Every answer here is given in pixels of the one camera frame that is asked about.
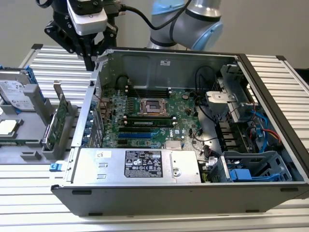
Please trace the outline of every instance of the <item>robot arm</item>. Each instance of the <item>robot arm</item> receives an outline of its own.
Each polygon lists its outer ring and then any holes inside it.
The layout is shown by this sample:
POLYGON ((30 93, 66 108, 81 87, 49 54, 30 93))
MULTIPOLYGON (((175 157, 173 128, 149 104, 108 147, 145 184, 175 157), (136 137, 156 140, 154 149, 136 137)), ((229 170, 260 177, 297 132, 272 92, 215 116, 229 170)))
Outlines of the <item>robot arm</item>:
POLYGON ((47 0, 36 3, 47 8, 52 6, 53 21, 45 28, 45 33, 69 53, 77 53, 84 59, 86 69, 93 71, 99 55, 109 47, 116 46, 118 28, 114 18, 121 12, 137 13, 151 28, 149 48, 168 48, 181 44, 193 50, 203 50, 214 34, 222 29, 220 20, 220 0, 156 1, 152 21, 138 9, 119 4, 114 0, 47 0), (103 32, 104 38, 95 43, 95 37, 103 32))
MULTIPOLYGON (((220 3, 221 0, 192 0, 167 27, 151 30, 147 47, 177 49, 177 44, 180 44, 191 50, 208 50, 222 33, 220 3)), ((152 23, 166 22, 183 6, 183 0, 157 0, 153 5, 152 23)))

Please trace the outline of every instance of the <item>red cable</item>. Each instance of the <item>red cable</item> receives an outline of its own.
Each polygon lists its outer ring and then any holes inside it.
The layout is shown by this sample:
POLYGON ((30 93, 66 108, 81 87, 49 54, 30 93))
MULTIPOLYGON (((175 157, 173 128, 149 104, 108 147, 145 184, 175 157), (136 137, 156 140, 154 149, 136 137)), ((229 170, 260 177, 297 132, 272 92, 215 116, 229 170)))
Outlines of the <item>red cable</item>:
POLYGON ((268 129, 263 129, 263 131, 267 131, 269 133, 274 134, 278 138, 279 143, 281 143, 281 138, 280 138, 280 136, 276 132, 274 132, 273 130, 268 130, 268 129))

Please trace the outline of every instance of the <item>metal table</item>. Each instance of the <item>metal table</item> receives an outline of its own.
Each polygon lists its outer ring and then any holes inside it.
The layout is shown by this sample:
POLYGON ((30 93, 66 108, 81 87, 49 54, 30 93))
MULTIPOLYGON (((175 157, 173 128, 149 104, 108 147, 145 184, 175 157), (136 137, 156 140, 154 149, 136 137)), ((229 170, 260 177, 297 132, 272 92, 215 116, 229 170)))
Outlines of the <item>metal table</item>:
MULTIPOLYGON (((53 82, 58 80, 67 99, 81 106, 91 73, 76 55, 59 47, 43 46, 31 50, 21 67, 26 64, 34 69, 45 97, 57 102, 53 82)), ((266 213, 254 214, 78 217, 50 191, 50 185, 63 174, 50 173, 45 164, 0 165, 0 231, 309 230, 309 199, 291 200, 266 213)))

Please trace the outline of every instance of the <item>blue tab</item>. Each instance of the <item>blue tab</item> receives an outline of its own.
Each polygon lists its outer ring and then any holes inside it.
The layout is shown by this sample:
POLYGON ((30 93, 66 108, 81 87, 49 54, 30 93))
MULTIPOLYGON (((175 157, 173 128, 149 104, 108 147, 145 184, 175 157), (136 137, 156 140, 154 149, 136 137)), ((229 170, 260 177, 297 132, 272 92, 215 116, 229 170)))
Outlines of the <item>blue tab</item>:
POLYGON ((61 172, 61 167, 62 167, 62 164, 60 163, 52 163, 49 166, 49 171, 50 172, 61 172))

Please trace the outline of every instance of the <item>cable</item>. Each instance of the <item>cable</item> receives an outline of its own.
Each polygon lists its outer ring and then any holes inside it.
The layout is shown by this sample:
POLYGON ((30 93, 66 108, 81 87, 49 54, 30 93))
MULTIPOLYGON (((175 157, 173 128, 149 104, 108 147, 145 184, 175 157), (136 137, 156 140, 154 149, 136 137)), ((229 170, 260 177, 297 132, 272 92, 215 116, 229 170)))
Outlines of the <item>cable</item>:
POLYGON ((230 117, 232 116, 232 113, 233 112, 235 112, 238 108, 240 108, 242 105, 240 104, 239 106, 237 106, 234 110, 232 110, 229 114, 228 114, 228 116, 227 116, 227 118, 226 118, 226 121, 228 121, 229 119, 230 119, 230 117))
POLYGON ((262 131, 266 131, 266 132, 270 133, 271 135, 274 135, 279 140, 279 143, 281 143, 280 136, 276 132, 274 132, 273 130, 262 129, 262 131))
POLYGON ((204 114, 208 119, 210 119, 211 121, 213 121, 214 124, 217 124, 217 122, 216 122, 214 119, 212 119, 212 118, 202 109, 202 107, 201 107, 201 98, 199 98, 198 107, 199 107, 199 109, 203 112, 203 114, 204 114))
POLYGON ((43 9, 46 9, 47 7, 49 7, 51 4, 53 4, 54 0, 47 0, 46 2, 42 3, 40 2, 40 0, 35 0, 35 2, 37 3, 37 5, 43 9))
POLYGON ((211 140, 214 140, 214 139, 218 139, 218 137, 215 137, 215 138, 211 138, 211 139, 207 139, 207 140, 200 140, 197 138, 197 132, 199 132, 202 128, 200 128, 199 130, 197 130, 194 134, 193 134, 193 138, 199 142, 208 142, 208 141, 211 141, 211 140))
POLYGON ((125 77, 127 80, 129 80, 129 77, 127 75, 119 75, 117 76, 116 78, 116 82, 115 82, 115 88, 117 88, 117 84, 118 84, 118 81, 121 77, 125 77))
POLYGON ((97 95, 94 94, 94 96, 95 96, 101 103, 104 104, 105 110, 107 111, 107 106, 106 106, 105 102, 102 101, 97 95))
POLYGON ((162 25, 155 27, 150 21, 149 19, 138 9, 131 7, 131 6, 126 6, 126 5, 121 5, 121 9, 120 11, 131 11, 134 12, 136 14, 138 14, 140 17, 142 17, 142 19, 147 23, 147 25, 152 29, 152 30, 160 30, 163 27, 167 26, 168 24, 170 24, 172 21, 174 21, 175 19, 177 19, 184 11, 185 9, 187 9, 187 7, 189 6, 189 4, 191 3, 192 0, 189 0, 186 5, 184 7, 181 8, 181 10, 179 10, 177 12, 177 14, 172 17, 170 20, 168 20, 167 22, 163 23, 162 25))
POLYGON ((252 147, 253 152, 256 153, 255 146, 254 146, 252 140, 250 139, 250 137, 248 136, 248 132, 249 132, 251 129, 253 129, 253 128, 256 128, 256 127, 255 127, 255 126, 250 126, 250 127, 248 127, 248 128, 246 129, 246 131, 245 131, 245 136, 246 136, 246 139, 248 140, 249 145, 252 147))
POLYGON ((276 135, 272 134, 272 133, 269 133, 272 137, 274 137, 276 140, 279 140, 279 138, 277 138, 276 135))
POLYGON ((211 66, 203 65, 203 66, 199 67, 199 68, 197 69, 197 71, 195 72, 195 91, 196 91, 196 92, 197 92, 197 74, 198 74, 198 72, 200 71, 201 68, 209 68, 209 69, 212 71, 212 73, 213 73, 213 75, 214 75, 214 77, 215 77, 215 82, 216 82, 216 79, 217 79, 216 73, 215 73, 214 69, 213 69, 211 66))

